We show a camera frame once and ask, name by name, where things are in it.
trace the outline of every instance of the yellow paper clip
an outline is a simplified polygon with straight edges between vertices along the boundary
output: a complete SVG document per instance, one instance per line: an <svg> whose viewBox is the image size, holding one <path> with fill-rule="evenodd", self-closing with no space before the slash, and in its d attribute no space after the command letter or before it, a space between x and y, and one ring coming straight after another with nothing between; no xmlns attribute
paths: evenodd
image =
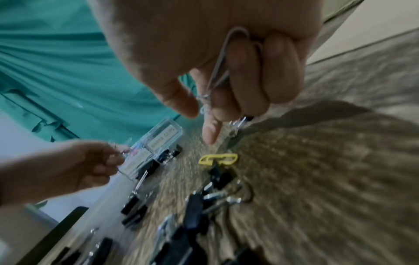
<svg viewBox="0 0 419 265"><path fill-rule="evenodd" d="M238 158L237 154L205 155L199 159L198 163L200 165L213 165L213 161L216 159L220 165L232 165Z"/></svg>

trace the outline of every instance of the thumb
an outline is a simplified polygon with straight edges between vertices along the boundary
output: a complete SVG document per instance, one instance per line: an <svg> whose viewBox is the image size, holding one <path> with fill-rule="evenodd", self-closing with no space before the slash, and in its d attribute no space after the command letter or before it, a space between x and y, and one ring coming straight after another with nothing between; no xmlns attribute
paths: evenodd
<svg viewBox="0 0 419 265"><path fill-rule="evenodd" d="M174 79L162 86L152 86L151 90L161 103L180 115L191 119L198 115L198 101L179 80Z"/></svg>

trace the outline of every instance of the person's right hand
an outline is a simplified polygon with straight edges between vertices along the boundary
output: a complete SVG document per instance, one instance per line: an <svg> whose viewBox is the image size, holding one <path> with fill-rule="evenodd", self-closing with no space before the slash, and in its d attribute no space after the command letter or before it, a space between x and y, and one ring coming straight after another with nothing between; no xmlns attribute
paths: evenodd
<svg viewBox="0 0 419 265"><path fill-rule="evenodd" d="M191 72L205 94L227 32L247 28L263 43L261 59L247 39L227 47L231 87L212 93L203 138L215 142L221 121L260 116L302 89L309 48L321 28L321 0L89 0L118 58L166 106L196 117L198 102L177 80Z"/></svg>

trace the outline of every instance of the paper clip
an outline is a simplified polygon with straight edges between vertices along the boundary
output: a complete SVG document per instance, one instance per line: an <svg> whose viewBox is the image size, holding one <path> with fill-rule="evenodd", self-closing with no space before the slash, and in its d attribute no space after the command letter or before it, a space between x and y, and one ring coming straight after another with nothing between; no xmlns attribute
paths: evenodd
<svg viewBox="0 0 419 265"><path fill-rule="evenodd" d="M213 165L213 161L216 159L219 165L232 165L238 158L237 154L204 155L198 163L200 165Z"/></svg>

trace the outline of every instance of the person's left hand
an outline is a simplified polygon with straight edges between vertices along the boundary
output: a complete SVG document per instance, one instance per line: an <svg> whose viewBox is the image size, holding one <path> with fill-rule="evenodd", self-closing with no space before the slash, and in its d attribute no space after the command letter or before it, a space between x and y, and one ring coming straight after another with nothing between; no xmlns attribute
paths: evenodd
<svg viewBox="0 0 419 265"><path fill-rule="evenodd" d="M121 152L106 142L73 140L42 153L18 159L3 178L3 202L28 203L98 187L109 182L119 165Z"/></svg>

